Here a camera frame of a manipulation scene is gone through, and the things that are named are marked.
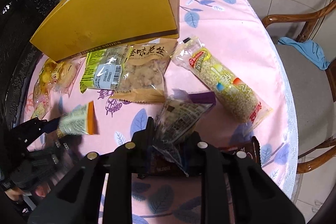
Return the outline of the person's left hand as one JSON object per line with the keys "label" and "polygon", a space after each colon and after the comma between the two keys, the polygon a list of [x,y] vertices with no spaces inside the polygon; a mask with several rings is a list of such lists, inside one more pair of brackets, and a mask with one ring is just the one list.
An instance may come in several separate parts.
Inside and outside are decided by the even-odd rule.
{"label": "person's left hand", "polygon": [[[45,197],[49,192],[51,188],[47,184],[42,184],[38,186],[33,192],[39,196],[39,197]],[[29,194],[33,192],[25,192],[18,187],[9,189],[5,191],[5,194],[13,201],[18,201],[21,196],[28,196]]]}

